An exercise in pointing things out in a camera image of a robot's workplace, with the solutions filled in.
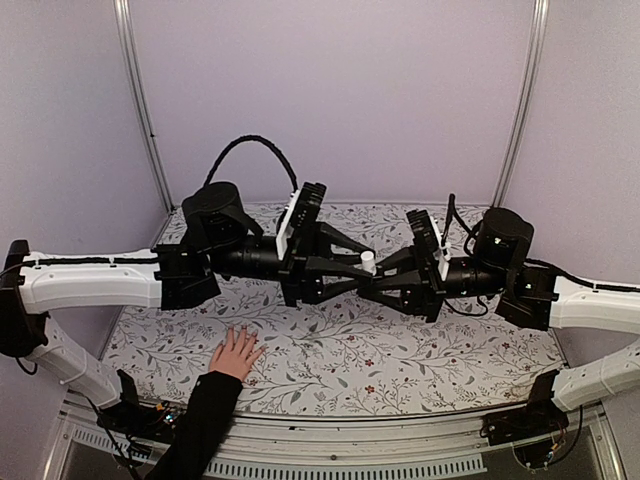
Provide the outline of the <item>white capped nail polish bottle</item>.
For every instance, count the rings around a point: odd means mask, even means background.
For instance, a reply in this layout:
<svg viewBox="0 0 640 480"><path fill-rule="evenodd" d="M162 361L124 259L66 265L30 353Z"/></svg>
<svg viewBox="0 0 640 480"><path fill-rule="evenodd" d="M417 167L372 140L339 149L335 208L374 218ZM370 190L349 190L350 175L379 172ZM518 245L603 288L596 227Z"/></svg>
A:
<svg viewBox="0 0 640 480"><path fill-rule="evenodd" d="M371 275L377 272L376 256L373 251L364 251L360 254L361 268Z"/></svg>

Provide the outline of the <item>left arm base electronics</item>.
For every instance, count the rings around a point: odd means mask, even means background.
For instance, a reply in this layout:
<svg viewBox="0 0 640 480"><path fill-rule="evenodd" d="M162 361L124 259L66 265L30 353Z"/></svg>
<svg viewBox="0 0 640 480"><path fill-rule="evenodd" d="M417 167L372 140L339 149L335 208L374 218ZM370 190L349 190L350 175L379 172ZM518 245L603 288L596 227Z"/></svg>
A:
<svg viewBox="0 0 640 480"><path fill-rule="evenodd" d="M96 409L98 425L110 436L112 431L124 434L134 452L144 452L136 445L136 439L170 444L175 438L180 411L169 401L141 402L133 378L121 369L116 374L121 387L119 397L113 406Z"/></svg>

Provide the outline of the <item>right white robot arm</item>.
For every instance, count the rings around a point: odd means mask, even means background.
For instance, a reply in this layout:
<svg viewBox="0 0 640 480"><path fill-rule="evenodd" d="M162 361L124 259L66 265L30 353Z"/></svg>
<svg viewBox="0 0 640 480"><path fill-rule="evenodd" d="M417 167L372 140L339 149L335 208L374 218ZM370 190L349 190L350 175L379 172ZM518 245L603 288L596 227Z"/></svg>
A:
<svg viewBox="0 0 640 480"><path fill-rule="evenodd" d="M427 211L411 211L407 219L411 246L382 261L362 254L374 278L360 296L428 322L450 299L496 296L496 315L519 328L639 332L638 286L582 279L529 258L534 228L511 210L486 210L462 257L450 255L446 235Z"/></svg>

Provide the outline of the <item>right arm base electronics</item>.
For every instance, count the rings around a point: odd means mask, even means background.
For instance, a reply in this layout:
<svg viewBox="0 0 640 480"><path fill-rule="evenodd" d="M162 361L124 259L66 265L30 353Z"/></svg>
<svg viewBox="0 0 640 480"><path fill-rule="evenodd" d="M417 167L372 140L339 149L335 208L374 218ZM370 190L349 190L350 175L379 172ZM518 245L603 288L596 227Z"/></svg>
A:
<svg viewBox="0 0 640 480"><path fill-rule="evenodd" d="M561 463L576 448L582 434L584 407L580 406L575 436L571 444L566 445L570 425L568 414L552 401L553 383L558 375L558 370L539 375L524 406L482 417L479 435L487 439L490 446L548 436L545 440L512 448L516 461L530 472Z"/></svg>

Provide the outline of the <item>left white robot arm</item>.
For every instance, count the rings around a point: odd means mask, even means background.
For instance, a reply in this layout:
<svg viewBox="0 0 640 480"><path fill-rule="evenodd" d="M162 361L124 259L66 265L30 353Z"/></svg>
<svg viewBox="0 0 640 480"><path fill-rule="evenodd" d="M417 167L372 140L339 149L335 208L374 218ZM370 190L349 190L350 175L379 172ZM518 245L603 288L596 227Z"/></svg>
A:
<svg viewBox="0 0 640 480"><path fill-rule="evenodd" d="M215 182L186 198L176 244L98 256L48 255L24 240L1 274L1 352L26 358L86 395L128 434L148 426L133 379L103 365L52 319L58 309L138 306L188 310L214 298L220 279L271 280L288 306L318 304L367 284L372 249L319 220L326 188L297 189L273 236L245 211L238 188Z"/></svg>

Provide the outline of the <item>black sleeved forearm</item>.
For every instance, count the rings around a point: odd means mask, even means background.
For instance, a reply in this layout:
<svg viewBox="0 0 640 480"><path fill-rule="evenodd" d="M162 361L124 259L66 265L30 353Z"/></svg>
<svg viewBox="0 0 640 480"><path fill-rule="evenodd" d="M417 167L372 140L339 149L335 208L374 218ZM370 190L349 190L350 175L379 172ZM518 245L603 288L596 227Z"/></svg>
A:
<svg viewBox="0 0 640 480"><path fill-rule="evenodd" d="M145 479L201 479L229 429L241 391L235 377L201 375L174 440Z"/></svg>

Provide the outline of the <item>person's bare hand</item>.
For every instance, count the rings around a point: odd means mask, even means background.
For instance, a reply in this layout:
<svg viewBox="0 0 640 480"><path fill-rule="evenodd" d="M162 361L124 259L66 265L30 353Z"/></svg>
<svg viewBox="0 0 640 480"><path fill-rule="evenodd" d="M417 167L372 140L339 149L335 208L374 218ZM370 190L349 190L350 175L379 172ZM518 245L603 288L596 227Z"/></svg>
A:
<svg viewBox="0 0 640 480"><path fill-rule="evenodd" d="M265 347L257 347L256 343L256 332L251 333L246 326L238 330L230 327L212 355L208 372L222 373L244 382L266 351Z"/></svg>

